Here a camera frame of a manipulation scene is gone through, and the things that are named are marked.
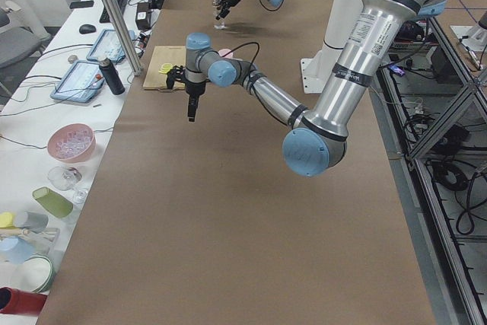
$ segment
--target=white table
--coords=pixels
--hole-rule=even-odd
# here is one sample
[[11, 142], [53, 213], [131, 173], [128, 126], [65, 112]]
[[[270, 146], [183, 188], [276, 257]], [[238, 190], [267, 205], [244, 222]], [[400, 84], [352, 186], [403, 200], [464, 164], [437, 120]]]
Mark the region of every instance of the white table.
[[[136, 2], [133, 0], [126, 6], [124, 18], [127, 27], [138, 34], [135, 25]], [[113, 28], [112, 24], [100, 24], [98, 19], [103, 10], [101, 0], [94, 0], [93, 8], [76, 9], [69, 16], [62, 28], [53, 38], [46, 51], [59, 47], [93, 43], [98, 34], [104, 28]], [[158, 11], [153, 14], [152, 21], [157, 19]], [[80, 34], [78, 28], [82, 24], [93, 24], [97, 28], [96, 33]], [[79, 59], [85, 59], [89, 46], [74, 47], [54, 51], [40, 57], [29, 75], [54, 75], [62, 77], [71, 64], [68, 62], [70, 55], [76, 55]], [[10, 100], [0, 113], [0, 133], [8, 139], [22, 142], [28, 145], [46, 146], [49, 137], [61, 127], [70, 123], [85, 123], [93, 130], [109, 129], [115, 123], [126, 98], [130, 82], [133, 78], [132, 70], [127, 61], [117, 65], [119, 76], [126, 87], [126, 92], [121, 95], [113, 95], [108, 86], [104, 85], [101, 92], [87, 104], [58, 103], [49, 107], [22, 111], [30, 108], [42, 107], [57, 102], [49, 97], [57, 80], [53, 78], [29, 78], [15, 91], [13, 98], [23, 100], [29, 87], [46, 84], [44, 88], [30, 89], [29, 96], [24, 102]], [[72, 228], [63, 221], [52, 216], [44, 210], [33, 198], [32, 192], [42, 186], [62, 194], [68, 199], [72, 198], [72, 191], [59, 192], [48, 181], [47, 173], [55, 166], [76, 167], [83, 175], [80, 187], [90, 188], [93, 183], [97, 168], [103, 157], [103, 153], [109, 143], [111, 132], [96, 133], [97, 146], [89, 160], [77, 164], [63, 164], [50, 157], [47, 150], [27, 148], [12, 142], [0, 139], [0, 212], [32, 211], [44, 213], [49, 216], [48, 227], [59, 228], [59, 239], [54, 247], [52, 255], [55, 267], [58, 268], [62, 256], [72, 234]], [[10, 285], [10, 276], [16, 266], [9, 263], [0, 263], [0, 287]], [[22, 317], [17, 315], [1, 315], [2, 325], [34, 324], [35, 317]]]

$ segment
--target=black water bottle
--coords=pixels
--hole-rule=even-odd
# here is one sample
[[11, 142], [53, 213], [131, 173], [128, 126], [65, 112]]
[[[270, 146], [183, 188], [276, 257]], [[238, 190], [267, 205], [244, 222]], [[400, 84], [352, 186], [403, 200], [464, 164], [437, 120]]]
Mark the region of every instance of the black water bottle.
[[125, 87], [120, 80], [118, 72], [116, 72], [115, 65], [105, 55], [98, 57], [98, 65], [105, 81], [107, 82], [110, 90], [115, 95], [119, 95], [125, 91]]

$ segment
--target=keyboard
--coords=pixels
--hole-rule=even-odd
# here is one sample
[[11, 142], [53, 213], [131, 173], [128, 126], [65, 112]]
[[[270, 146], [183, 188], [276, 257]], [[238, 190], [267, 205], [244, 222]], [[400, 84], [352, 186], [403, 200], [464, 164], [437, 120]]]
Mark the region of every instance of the keyboard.
[[[123, 11], [125, 11], [125, 7], [127, 6], [127, 1], [128, 0], [116, 0], [116, 2], [119, 4], [120, 11], [123, 14]], [[108, 11], [106, 8], [103, 8], [103, 12], [101, 13], [100, 16], [100, 23], [109, 23], [110, 22], [110, 16], [108, 15]]]

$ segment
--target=pink object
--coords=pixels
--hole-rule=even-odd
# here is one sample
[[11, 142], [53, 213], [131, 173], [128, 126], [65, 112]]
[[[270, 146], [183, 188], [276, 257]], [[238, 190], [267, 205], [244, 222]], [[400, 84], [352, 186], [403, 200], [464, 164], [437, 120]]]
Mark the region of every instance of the pink object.
[[227, 59], [233, 59], [234, 58], [234, 53], [231, 52], [231, 49], [221, 49], [218, 51], [218, 54], [221, 57], [226, 57]]
[[47, 296], [20, 289], [0, 288], [0, 314], [39, 316]]
[[58, 129], [47, 142], [47, 152], [63, 163], [86, 161], [96, 146], [94, 132], [83, 123]]

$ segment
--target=pink bowl with clear pieces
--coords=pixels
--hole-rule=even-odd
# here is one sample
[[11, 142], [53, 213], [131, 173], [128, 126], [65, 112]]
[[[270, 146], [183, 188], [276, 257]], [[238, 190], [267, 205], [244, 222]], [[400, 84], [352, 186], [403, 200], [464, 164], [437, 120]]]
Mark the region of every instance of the pink bowl with clear pieces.
[[63, 163], [86, 161], [96, 141], [93, 129], [83, 123], [73, 123], [58, 129], [47, 142], [47, 152]]

